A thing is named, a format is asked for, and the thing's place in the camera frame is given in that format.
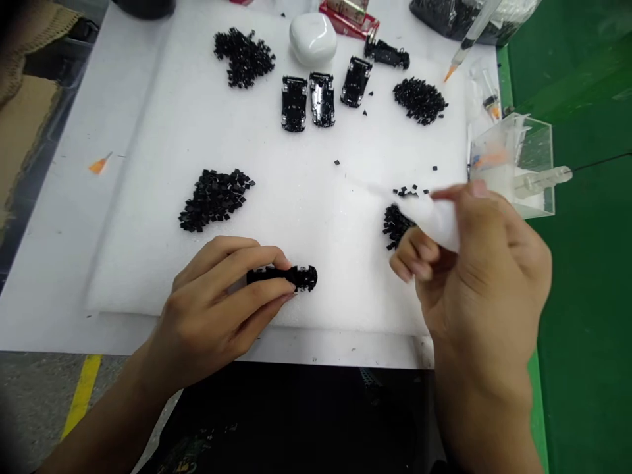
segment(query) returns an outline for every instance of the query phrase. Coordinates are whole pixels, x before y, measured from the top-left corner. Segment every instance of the beige fabric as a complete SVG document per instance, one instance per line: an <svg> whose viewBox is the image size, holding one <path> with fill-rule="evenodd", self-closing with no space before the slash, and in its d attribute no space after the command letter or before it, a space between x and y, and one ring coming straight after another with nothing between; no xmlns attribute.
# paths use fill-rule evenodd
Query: beige fabric
<svg viewBox="0 0 632 474"><path fill-rule="evenodd" d="M59 98L59 86L48 79L24 76L22 87L0 109L0 242L9 217L11 195L22 165L39 142L43 127Z"/></svg>
<svg viewBox="0 0 632 474"><path fill-rule="evenodd" d="M47 0L26 0L0 51L0 107L20 88L26 55L58 40L80 13Z"/></svg>

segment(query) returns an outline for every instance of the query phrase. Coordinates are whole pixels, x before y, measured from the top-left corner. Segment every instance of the green partition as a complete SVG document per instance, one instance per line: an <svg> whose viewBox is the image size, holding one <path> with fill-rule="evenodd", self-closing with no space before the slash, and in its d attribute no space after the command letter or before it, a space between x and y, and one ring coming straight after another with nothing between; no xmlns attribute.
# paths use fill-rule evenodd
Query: green partition
<svg viewBox="0 0 632 474"><path fill-rule="evenodd" d="M554 126L556 165L632 150L632 1L543 0L507 62L517 110ZM554 260L538 353L554 474L632 472L631 176L632 157L579 171L556 216L529 221Z"/></svg>

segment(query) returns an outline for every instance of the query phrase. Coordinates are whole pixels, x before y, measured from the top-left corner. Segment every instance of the red box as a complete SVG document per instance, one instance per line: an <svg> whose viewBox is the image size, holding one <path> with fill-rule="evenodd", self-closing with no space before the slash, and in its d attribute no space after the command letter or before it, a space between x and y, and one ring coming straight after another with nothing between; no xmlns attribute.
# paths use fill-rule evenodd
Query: red box
<svg viewBox="0 0 632 474"><path fill-rule="evenodd" d="M380 28L379 20L368 13L366 14L362 24L352 22L346 16L343 16L335 10L329 8L327 6L327 0L321 3L321 6L318 8L318 10L331 20L336 33L351 36L352 38L366 41L371 32L377 32L377 30Z"/></svg>

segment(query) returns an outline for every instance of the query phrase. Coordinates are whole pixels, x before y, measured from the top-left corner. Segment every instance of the yellow floor line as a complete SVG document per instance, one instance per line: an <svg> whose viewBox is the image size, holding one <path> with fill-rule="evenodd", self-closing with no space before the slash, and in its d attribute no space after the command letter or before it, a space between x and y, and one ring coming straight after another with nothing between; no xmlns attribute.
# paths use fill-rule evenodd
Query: yellow floor line
<svg viewBox="0 0 632 474"><path fill-rule="evenodd" d="M102 355L87 355L86 360L84 360L84 366L81 368L77 388L74 391L70 411L66 418L64 433L61 435L62 439L77 426L77 423L81 421L81 418L83 418L88 411L88 404L92 396L94 382L97 380L102 357Z"/></svg>

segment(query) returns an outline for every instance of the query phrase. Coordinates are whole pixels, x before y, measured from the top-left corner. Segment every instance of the white foam sheet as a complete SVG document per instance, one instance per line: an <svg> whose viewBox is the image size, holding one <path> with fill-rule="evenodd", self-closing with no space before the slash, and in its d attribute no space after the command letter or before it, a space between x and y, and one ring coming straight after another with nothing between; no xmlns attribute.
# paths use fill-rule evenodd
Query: white foam sheet
<svg viewBox="0 0 632 474"><path fill-rule="evenodd" d="M158 315L173 277L204 243L239 235L317 268L316 289L286 304L274 325L427 334L413 285L388 265L392 252L381 230L390 202L357 183L389 190L417 184L421 191L465 182L463 76L457 71L443 84L443 68L418 57L408 71L376 64L362 106L351 109L338 97L363 43L339 36L333 63L320 71L334 74L336 124L317 128L308 100L307 128L291 134L280 126L282 77L307 78L310 71L289 51L289 23L228 3L178 4L95 259L88 308ZM230 89L228 61L213 55L213 35L231 26L256 30L276 54L275 70L252 89ZM394 102L393 87L412 76L439 87L450 103L445 118L423 127ZM239 168L257 185L228 222L190 234L177 218L204 168Z"/></svg>

